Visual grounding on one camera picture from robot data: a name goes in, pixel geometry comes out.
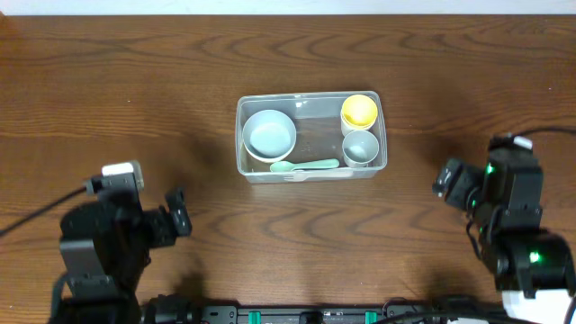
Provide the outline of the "grey cup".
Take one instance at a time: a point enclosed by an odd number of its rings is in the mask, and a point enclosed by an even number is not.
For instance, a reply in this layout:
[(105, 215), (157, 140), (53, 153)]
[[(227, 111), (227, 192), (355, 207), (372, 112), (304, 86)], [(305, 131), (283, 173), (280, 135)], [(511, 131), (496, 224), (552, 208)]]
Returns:
[(354, 130), (342, 142), (343, 159), (348, 167), (367, 167), (380, 152), (378, 139), (367, 130)]

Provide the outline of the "white plastic fork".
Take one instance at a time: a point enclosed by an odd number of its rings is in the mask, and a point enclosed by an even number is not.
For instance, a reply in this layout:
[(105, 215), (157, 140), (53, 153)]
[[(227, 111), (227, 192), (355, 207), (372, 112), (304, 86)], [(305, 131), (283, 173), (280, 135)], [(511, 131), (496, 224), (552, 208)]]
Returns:
[(316, 171), (298, 171), (286, 175), (283, 180), (286, 182), (306, 182), (306, 181), (326, 181), (332, 178), (350, 178), (354, 172), (352, 170), (316, 170)]

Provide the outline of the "white cup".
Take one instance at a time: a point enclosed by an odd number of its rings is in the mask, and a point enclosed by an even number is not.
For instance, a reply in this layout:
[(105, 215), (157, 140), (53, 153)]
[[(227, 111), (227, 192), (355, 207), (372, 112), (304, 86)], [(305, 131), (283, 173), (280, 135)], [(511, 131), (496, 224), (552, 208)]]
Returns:
[(357, 127), (353, 124), (350, 124), (347, 120), (342, 119), (341, 120), (341, 131), (343, 136), (345, 137), (347, 134), (349, 134), (352, 131), (361, 131), (362, 128), (361, 127)]

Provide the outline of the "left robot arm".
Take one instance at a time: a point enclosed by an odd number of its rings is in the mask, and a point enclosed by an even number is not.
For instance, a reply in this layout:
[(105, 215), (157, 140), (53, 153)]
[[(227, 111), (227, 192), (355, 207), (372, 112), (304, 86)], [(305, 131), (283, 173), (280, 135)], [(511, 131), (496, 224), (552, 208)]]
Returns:
[(59, 251), (65, 273), (53, 287), (52, 323), (197, 323), (199, 311), (176, 295), (159, 295), (145, 305), (136, 297), (150, 250), (171, 247), (192, 233), (183, 189), (169, 191), (166, 203), (145, 211), (140, 163), (103, 166), (85, 182), (95, 201), (67, 212)]

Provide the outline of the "grey bowl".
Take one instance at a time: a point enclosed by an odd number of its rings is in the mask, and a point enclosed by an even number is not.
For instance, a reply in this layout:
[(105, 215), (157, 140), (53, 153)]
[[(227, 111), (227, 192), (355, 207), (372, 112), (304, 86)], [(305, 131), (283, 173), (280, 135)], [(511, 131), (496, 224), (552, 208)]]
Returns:
[(277, 110), (263, 110), (250, 116), (241, 132), (246, 150), (265, 157), (292, 152), (297, 139), (293, 120)]

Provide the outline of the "white bowl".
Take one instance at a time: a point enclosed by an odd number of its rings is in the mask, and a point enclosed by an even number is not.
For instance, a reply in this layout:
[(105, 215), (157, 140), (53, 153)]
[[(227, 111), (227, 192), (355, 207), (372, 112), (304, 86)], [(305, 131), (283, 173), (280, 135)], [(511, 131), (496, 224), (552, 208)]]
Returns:
[(267, 163), (267, 164), (272, 164), (272, 163), (275, 163), (275, 162), (284, 160), (285, 158), (288, 157), (288, 155), (289, 155), (291, 152), (286, 152), (286, 153), (284, 153), (284, 154), (282, 154), (282, 155), (280, 155), (280, 156), (278, 156), (278, 157), (265, 157), (265, 156), (261, 156), (259, 153), (254, 153), (254, 152), (252, 152), (252, 151), (250, 151), (250, 150), (248, 150), (247, 153), (248, 153), (252, 158), (254, 158), (254, 159), (258, 160), (258, 161), (261, 161), (261, 162)]

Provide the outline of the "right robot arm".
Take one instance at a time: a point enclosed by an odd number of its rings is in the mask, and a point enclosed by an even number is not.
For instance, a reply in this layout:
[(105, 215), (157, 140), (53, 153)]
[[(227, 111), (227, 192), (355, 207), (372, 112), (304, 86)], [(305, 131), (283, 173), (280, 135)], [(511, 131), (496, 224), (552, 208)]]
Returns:
[(505, 313), (535, 323), (575, 321), (575, 266), (566, 240), (541, 225), (544, 173), (530, 139), (490, 140), (485, 166), (450, 158), (432, 191), (465, 212), (476, 257), (494, 277)]

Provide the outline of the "yellow cup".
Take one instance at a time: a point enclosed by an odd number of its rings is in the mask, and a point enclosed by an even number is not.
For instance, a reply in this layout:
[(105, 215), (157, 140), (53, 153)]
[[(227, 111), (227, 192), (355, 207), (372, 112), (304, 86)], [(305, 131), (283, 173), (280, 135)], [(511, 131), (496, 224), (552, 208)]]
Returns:
[(353, 94), (342, 103), (340, 115), (343, 125), (348, 129), (365, 131), (375, 124), (379, 108), (369, 96)]

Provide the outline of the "pale green plastic spoon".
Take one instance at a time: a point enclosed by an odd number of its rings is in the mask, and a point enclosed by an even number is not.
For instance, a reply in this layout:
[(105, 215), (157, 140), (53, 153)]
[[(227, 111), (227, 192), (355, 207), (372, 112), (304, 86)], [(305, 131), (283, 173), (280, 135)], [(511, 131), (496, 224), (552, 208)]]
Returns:
[(274, 162), (270, 166), (270, 171), (273, 173), (283, 173), (283, 172), (292, 172), (296, 170), (333, 169), (337, 167), (339, 167), (339, 161), (335, 158), (302, 162), (302, 163), (292, 163), (286, 160), (282, 160)]

